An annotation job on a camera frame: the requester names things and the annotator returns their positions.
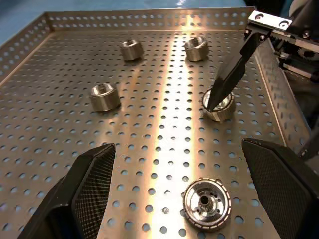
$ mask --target perforated metal sheet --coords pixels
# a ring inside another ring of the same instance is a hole
[[[242,137],[282,142],[256,62],[234,90],[233,119],[206,119],[201,96],[242,36],[197,32],[210,52],[194,63],[183,48],[192,34],[55,33],[2,85],[1,238],[18,235],[81,152],[106,142],[117,155],[98,238],[278,237],[240,148]],[[142,41],[144,60],[122,61],[118,44],[128,37]],[[92,110],[88,91],[99,82],[116,83],[118,109]],[[182,216],[181,193],[198,177],[219,179],[230,192],[231,221],[217,233],[199,233]]]

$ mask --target blue surface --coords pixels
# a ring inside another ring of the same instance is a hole
[[[44,11],[239,6],[243,0],[0,0],[0,45]]]

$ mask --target gear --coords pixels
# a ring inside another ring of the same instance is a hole
[[[305,48],[298,49],[298,55],[308,61],[319,61],[319,54]]]

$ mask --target perforated metal tray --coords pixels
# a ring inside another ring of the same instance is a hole
[[[98,238],[278,238],[258,201],[241,138],[297,151],[308,129],[269,42],[249,60],[223,124],[201,96],[242,38],[252,8],[47,12],[0,49],[0,237],[15,238],[48,190],[82,152],[117,146]],[[184,42],[201,35],[209,59],[189,62]],[[119,43],[142,42],[143,60]],[[116,83],[121,106],[96,113],[89,89]],[[232,215],[203,233],[183,217],[181,194],[199,177],[219,179]]]

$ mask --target cylindrical metal part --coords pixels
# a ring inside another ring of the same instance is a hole
[[[94,86],[90,100],[95,111],[109,111],[121,103],[116,86],[109,83]]]
[[[193,37],[184,45],[189,61],[201,61],[208,55],[208,42],[203,36]]]
[[[221,103],[210,110],[207,108],[210,95],[210,89],[206,91],[203,96],[202,102],[205,108],[205,113],[213,120],[217,122],[224,122],[226,119],[230,119],[236,110],[235,96],[233,93],[229,94]]]
[[[230,195],[217,180],[199,178],[192,182],[183,196],[186,218],[205,231],[216,231],[226,225],[231,213]]]
[[[142,44],[134,39],[129,39],[123,42],[120,49],[125,61],[135,60],[142,57],[144,54]]]

